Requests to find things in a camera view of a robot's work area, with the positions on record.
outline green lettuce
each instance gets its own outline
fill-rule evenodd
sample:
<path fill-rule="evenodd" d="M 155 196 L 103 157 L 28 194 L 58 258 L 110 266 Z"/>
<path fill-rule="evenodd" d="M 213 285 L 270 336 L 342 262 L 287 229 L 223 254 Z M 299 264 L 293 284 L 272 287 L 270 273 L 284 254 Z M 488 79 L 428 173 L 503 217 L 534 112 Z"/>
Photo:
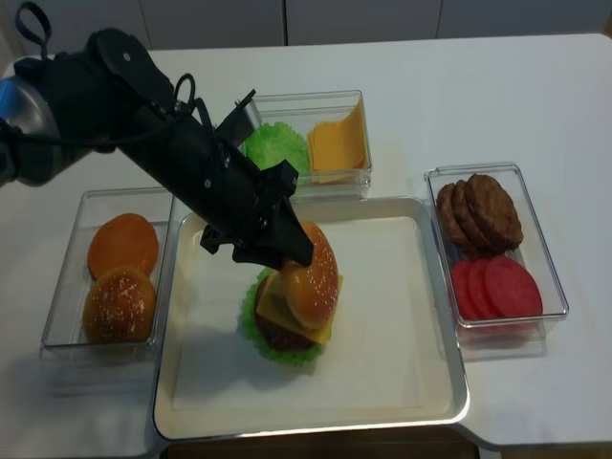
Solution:
<path fill-rule="evenodd" d="M 244 142 L 244 151 L 260 169 L 287 160 L 300 175 L 310 172 L 308 144 L 286 122 L 262 124 Z"/>

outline yellow cheese slice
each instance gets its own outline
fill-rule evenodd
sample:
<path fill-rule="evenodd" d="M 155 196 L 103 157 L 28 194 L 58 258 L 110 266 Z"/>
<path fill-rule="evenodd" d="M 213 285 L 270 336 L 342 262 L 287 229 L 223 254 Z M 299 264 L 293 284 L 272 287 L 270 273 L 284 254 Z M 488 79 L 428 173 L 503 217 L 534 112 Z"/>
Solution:
<path fill-rule="evenodd" d="M 340 290 L 342 289 L 343 277 L 339 275 L 338 278 L 338 293 L 340 293 Z M 329 318 L 323 328 L 320 330 L 306 330 L 300 325 L 289 310 L 287 301 L 285 300 L 285 295 L 283 294 L 282 287 L 280 285 L 279 273 L 274 271 L 268 277 L 268 282 L 266 282 L 264 291 L 261 294 L 259 302 L 257 303 L 256 312 L 263 318 L 266 318 L 270 322 L 275 323 L 276 325 L 283 327 L 290 332 L 294 332 L 295 334 L 301 335 L 310 341 L 320 344 L 321 346 L 325 346 L 328 339 L 332 335 L 332 323 L 334 322 L 336 309 L 337 308 L 334 308 L 332 316 Z"/>
<path fill-rule="evenodd" d="M 361 100 L 344 120 L 318 123 L 308 134 L 311 168 L 324 171 L 360 167 L 366 157 L 364 131 Z M 335 179 L 320 178 L 323 182 Z"/>

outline white table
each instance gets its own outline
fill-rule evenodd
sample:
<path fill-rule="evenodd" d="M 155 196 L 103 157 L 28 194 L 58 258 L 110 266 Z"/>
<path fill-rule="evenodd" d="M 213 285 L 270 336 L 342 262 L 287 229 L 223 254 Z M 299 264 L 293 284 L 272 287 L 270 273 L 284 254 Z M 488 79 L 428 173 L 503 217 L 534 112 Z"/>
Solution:
<path fill-rule="evenodd" d="M 437 165 L 521 167 L 571 312 L 545 358 L 466 364 L 462 429 L 490 448 L 612 441 L 612 42 L 601 35 L 156 52 L 191 72 L 219 122 L 259 94 L 361 89 L 370 196 L 426 197 Z M 121 394 L 57 395 L 37 351 L 81 194 L 153 186 L 121 154 L 92 154 L 42 188 L 0 192 L 0 457 L 137 456 L 161 446 L 151 379 Z"/>

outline metal tray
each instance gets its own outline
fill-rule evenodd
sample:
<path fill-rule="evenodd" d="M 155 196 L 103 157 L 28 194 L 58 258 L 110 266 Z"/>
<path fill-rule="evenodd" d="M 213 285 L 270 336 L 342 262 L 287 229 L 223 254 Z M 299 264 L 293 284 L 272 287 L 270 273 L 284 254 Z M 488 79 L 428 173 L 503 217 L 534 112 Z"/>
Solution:
<path fill-rule="evenodd" d="M 309 367 L 266 361 L 238 332 L 261 267 L 199 247 L 182 223 L 153 419 L 167 440 L 431 426 L 460 421 L 469 394 L 430 214 L 409 198 L 295 205 L 344 276 L 334 331 Z"/>

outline hamburger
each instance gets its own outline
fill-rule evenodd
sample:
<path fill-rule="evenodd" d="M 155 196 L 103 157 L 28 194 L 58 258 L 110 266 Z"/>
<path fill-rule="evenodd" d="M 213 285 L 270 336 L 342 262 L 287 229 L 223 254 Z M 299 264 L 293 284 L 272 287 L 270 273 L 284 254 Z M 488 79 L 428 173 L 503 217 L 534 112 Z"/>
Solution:
<path fill-rule="evenodd" d="M 302 227 L 314 246 L 311 265 L 288 260 L 279 272 L 264 270 L 247 292 L 241 321 L 264 357 L 291 366 L 313 361 L 325 348 L 342 282 L 323 231 L 311 222 Z"/>

